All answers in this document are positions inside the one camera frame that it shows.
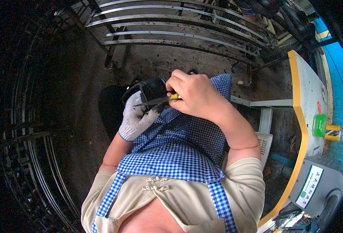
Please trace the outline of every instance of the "apron strap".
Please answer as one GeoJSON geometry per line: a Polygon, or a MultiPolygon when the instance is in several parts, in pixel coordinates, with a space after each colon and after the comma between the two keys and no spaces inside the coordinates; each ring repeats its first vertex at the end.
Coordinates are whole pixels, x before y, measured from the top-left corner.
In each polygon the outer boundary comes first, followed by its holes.
{"type": "Polygon", "coordinates": [[[209,182],[208,188],[218,218],[224,218],[226,232],[236,233],[234,217],[220,180],[209,182]]]}
{"type": "MultiPolygon", "coordinates": [[[[106,216],[106,214],[109,211],[114,198],[117,196],[117,193],[120,190],[120,187],[121,187],[122,183],[124,182],[125,178],[126,178],[125,175],[123,175],[121,173],[117,173],[116,177],[113,180],[111,187],[109,188],[108,193],[105,195],[102,203],[99,206],[98,211],[96,212],[96,216],[100,216],[100,217],[106,216]]],[[[91,225],[91,233],[98,233],[98,231],[96,229],[96,225],[95,225],[95,219],[91,225]]]]}

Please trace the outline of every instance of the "sleeve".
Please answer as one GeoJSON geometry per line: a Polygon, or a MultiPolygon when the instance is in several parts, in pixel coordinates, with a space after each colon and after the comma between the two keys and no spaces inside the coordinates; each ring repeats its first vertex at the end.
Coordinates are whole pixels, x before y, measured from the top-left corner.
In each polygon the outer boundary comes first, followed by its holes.
{"type": "Polygon", "coordinates": [[[107,171],[98,172],[90,188],[89,194],[87,194],[87,197],[82,204],[81,224],[86,232],[91,232],[91,225],[94,222],[94,218],[98,209],[95,203],[97,202],[100,193],[102,192],[104,186],[108,183],[111,176],[112,173],[107,171]]]}
{"type": "Polygon", "coordinates": [[[225,170],[221,180],[238,232],[257,232],[265,203],[261,161],[243,158],[225,170]]]}

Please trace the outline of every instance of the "gingham apron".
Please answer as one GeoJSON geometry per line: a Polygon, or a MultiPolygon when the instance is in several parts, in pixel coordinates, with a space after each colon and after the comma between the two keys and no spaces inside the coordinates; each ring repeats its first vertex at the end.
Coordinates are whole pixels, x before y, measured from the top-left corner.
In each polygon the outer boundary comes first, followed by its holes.
{"type": "MultiPolygon", "coordinates": [[[[231,75],[210,79],[227,99],[231,96],[231,75]]],[[[120,161],[112,186],[104,197],[97,216],[105,217],[127,176],[158,176],[206,183],[226,232],[236,232],[234,218],[220,179],[225,137],[214,123],[183,114],[173,108],[164,110],[133,144],[130,154],[120,161]]],[[[95,220],[91,232],[97,233],[95,220]]]]}

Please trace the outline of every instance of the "white work glove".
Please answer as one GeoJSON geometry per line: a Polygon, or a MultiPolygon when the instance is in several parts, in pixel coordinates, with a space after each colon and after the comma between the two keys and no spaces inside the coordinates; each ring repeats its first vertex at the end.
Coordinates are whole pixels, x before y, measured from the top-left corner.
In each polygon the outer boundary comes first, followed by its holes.
{"type": "Polygon", "coordinates": [[[126,101],[124,118],[118,133],[122,139],[126,141],[134,141],[148,127],[150,127],[155,119],[160,115],[156,108],[152,108],[145,112],[145,106],[134,107],[141,104],[141,91],[136,92],[126,101]]]}

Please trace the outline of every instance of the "beige shirt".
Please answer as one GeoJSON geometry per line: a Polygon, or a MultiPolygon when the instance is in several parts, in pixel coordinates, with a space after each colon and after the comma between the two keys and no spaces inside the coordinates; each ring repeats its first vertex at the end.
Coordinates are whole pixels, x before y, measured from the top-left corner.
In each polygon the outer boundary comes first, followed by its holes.
{"type": "MultiPolygon", "coordinates": [[[[82,204],[81,223],[86,232],[117,172],[99,172],[82,204]]],[[[257,232],[265,201],[261,161],[243,158],[225,170],[221,179],[240,233],[257,232]]],[[[225,232],[224,219],[218,218],[205,183],[152,176],[129,176],[112,203],[108,218],[96,217],[98,233],[118,232],[122,222],[137,209],[158,198],[184,232],[225,232]]]]}

